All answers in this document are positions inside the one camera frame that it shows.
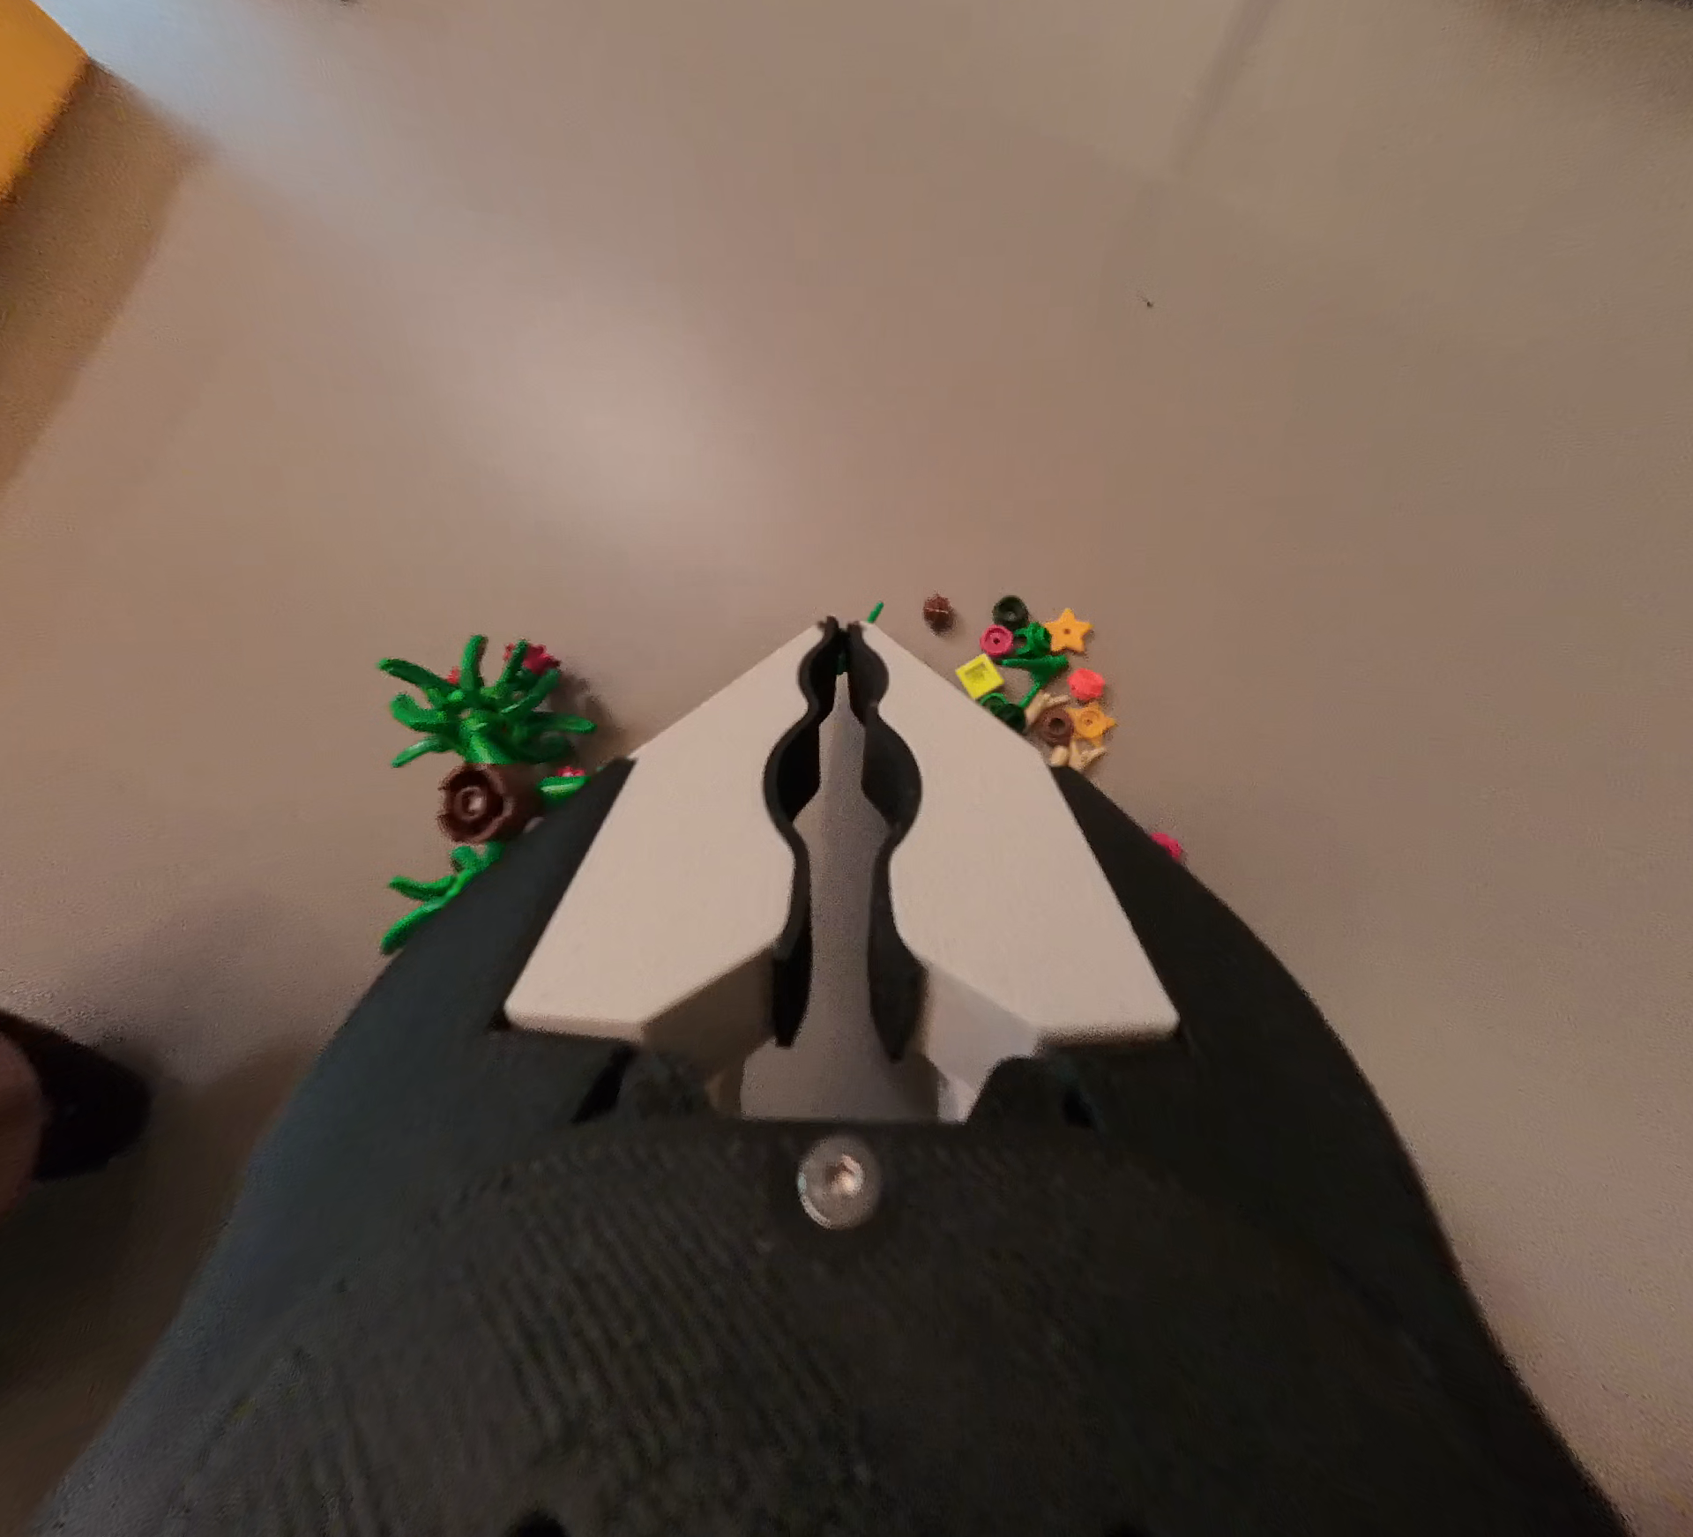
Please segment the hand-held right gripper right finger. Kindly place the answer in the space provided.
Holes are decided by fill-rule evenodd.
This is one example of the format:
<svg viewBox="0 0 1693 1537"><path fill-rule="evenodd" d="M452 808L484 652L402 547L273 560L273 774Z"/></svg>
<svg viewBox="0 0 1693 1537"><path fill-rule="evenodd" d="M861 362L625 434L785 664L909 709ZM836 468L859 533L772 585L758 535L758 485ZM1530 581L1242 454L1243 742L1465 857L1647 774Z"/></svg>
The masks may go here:
<svg viewBox="0 0 1693 1537"><path fill-rule="evenodd" d="M921 1061L939 1116L992 1073L1174 1036L1174 1003L1052 771L877 625L847 640L861 792L879 815L864 969L891 1061Z"/></svg>

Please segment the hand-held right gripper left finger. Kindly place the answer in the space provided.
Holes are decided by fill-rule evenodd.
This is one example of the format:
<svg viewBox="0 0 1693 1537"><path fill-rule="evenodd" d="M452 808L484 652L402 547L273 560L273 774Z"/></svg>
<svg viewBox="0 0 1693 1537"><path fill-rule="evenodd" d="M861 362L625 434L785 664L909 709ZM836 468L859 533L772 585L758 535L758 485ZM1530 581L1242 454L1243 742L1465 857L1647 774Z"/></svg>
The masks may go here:
<svg viewBox="0 0 1693 1537"><path fill-rule="evenodd" d="M505 1006L517 1031L737 1079L793 1045L813 988L813 863L845 632L820 622L647 742Z"/></svg>

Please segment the green toy plant brown pot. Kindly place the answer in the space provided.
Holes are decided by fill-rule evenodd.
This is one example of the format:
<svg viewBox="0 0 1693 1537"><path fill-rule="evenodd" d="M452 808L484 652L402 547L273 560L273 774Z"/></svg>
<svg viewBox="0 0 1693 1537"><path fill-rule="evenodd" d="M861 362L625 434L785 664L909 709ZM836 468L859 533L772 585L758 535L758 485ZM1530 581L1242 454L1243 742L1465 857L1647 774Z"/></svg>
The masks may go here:
<svg viewBox="0 0 1693 1537"><path fill-rule="evenodd" d="M593 774L583 763L581 748L599 726L562 703L560 657L519 640L489 671L487 645L484 636L469 638L455 666L445 671L402 657L377 663L377 670L399 684L390 716L409 733L391 767L427 760L445 765L434 824L448 845L439 877L388 880L388 889L407 909L381 937L384 957L406 949L478 879L494 872L524 834L579 797Z"/></svg>

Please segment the pile of small toy pieces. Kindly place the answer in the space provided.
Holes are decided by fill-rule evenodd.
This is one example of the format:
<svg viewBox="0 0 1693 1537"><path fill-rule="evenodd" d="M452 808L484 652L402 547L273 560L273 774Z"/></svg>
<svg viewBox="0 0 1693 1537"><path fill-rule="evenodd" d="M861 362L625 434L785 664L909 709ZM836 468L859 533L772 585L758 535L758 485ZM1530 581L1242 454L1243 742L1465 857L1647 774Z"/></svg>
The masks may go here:
<svg viewBox="0 0 1693 1537"><path fill-rule="evenodd" d="M1043 617L1022 595L1004 594L953 679L1054 772L1087 776L1119 726L1109 680L1089 657L1093 641L1093 622L1075 608Z"/></svg>

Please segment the yellow plastic bin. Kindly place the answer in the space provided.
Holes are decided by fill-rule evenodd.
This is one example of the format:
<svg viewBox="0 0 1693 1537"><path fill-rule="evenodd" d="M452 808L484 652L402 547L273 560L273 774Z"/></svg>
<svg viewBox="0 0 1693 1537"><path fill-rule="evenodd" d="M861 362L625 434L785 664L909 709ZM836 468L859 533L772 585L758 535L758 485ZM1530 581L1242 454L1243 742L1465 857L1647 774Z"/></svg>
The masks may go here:
<svg viewBox="0 0 1693 1537"><path fill-rule="evenodd" d="M34 0L2 0L2 200L53 133L89 64Z"/></svg>

